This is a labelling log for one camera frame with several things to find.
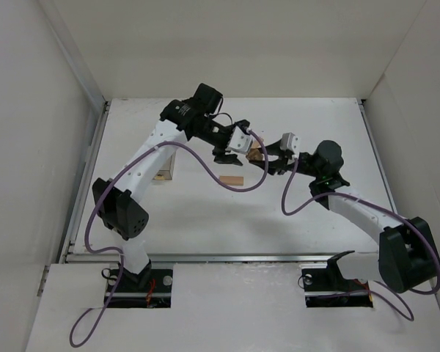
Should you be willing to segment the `clear plastic bin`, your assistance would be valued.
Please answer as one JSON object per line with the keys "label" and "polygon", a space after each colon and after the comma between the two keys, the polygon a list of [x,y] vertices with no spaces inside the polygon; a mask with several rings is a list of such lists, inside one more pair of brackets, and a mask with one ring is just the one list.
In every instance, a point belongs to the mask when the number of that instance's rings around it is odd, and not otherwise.
{"label": "clear plastic bin", "polygon": [[165,180],[172,180],[174,174],[174,166],[175,166],[175,154],[171,155],[169,159],[166,160],[165,164],[160,168],[160,170],[155,175],[163,175],[165,177]]}

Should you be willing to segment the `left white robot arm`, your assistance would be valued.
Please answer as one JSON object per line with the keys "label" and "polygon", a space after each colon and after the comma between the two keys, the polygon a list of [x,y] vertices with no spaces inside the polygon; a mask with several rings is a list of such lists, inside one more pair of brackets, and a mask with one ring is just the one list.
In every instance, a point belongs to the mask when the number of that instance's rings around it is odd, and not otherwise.
{"label": "left white robot arm", "polygon": [[222,102],[223,95],[206,84],[200,84],[187,99],[172,100],[121,171],[92,184],[95,208],[91,217],[99,217],[104,227],[118,236],[120,244],[115,250],[120,255],[119,275],[135,289],[143,288],[150,277],[151,262],[142,243],[149,215],[142,207],[142,198],[161,167],[193,138],[212,146],[218,164],[240,165],[238,155],[251,149],[249,121],[222,125],[214,120]]}

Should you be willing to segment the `long wood block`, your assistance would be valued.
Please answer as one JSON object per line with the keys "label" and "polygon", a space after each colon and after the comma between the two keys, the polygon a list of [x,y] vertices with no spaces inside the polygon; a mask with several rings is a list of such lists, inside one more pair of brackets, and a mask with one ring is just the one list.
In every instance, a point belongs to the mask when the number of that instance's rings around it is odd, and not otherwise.
{"label": "long wood block", "polygon": [[243,186],[244,178],[241,176],[221,175],[219,180],[228,186]]}

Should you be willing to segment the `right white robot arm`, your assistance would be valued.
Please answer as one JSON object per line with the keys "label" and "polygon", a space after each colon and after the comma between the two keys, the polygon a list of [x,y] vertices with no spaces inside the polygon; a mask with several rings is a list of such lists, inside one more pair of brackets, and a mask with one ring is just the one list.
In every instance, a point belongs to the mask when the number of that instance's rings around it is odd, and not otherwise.
{"label": "right white robot arm", "polygon": [[417,293],[418,285],[435,279],[428,293],[437,293],[440,257],[428,223],[365,200],[340,174],[344,160],[338,143],[324,140],[313,153],[299,151],[298,145],[298,137],[286,133],[265,148],[255,142],[247,159],[270,175],[312,177],[312,201],[347,219],[378,246],[375,252],[348,250],[330,257],[319,270],[325,290],[345,292],[353,280],[364,280],[380,282],[396,293]]}

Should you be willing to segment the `grooved wood block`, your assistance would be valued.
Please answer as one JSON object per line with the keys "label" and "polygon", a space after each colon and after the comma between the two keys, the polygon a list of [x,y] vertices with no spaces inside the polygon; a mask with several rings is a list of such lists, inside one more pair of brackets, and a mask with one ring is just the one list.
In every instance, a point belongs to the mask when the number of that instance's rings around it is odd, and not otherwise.
{"label": "grooved wood block", "polygon": [[246,159],[248,161],[263,161],[264,156],[260,147],[253,147],[247,154]]}

